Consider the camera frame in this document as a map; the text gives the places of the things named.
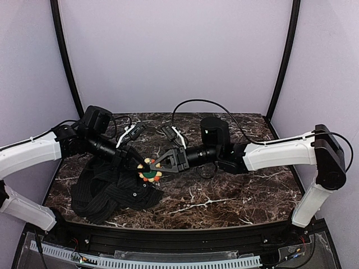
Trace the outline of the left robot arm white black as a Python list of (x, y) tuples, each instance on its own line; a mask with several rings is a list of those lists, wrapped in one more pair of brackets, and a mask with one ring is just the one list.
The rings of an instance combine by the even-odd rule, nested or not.
[(1, 212), (51, 231), (60, 216), (14, 191), (5, 177), (25, 168), (81, 153), (90, 153), (110, 163), (119, 171), (149, 172), (144, 158), (131, 146), (114, 143), (105, 137), (113, 114), (98, 106), (89, 106), (80, 120), (72, 125), (58, 124), (28, 140), (1, 148)]

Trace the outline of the flower brooch green orange yellow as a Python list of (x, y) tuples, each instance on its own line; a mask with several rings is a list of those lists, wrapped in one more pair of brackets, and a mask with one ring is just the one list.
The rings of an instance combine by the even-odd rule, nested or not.
[[(154, 159), (151, 158), (146, 158), (144, 160), (144, 162), (148, 165), (153, 164), (155, 162)], [(159, 181), (159, 179), (162, 177), (162, 172), (161, 171), (155, 171), (155, 170), (150, 170), (148, 172), (139, 172), (139, 177), (144, 181), (144, 182), (157, 182)]]

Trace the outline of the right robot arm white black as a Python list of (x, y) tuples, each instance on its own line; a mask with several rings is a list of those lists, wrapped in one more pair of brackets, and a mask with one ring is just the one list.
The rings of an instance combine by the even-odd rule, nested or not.
[(226, 173), (245, 174), (278, 166), (315, 165), (314, 180), (292, 213), (291, 224), (299, 228), (305, 228), (328, 197), (346, 182), (350, 166), (336, 140), (339, 135), (323, 124), (299, 136), (249, 143), (232, 143), (228, 123), (217, 117), (202, 119), (200, 130), (201, 146), (170, 149), (151, 162), (151, 170), (180, 173), (216, 163)]

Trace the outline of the black pinstriped shirt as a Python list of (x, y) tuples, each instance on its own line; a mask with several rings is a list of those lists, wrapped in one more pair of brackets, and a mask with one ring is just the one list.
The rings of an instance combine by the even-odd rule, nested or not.
[(110, 163), (92, 157), (71, 186), (71, 208), (77, 216), (100, 225), (115, 210), (141, 211), (156, 206), (164, 192), (134, 172), (110, 169)]

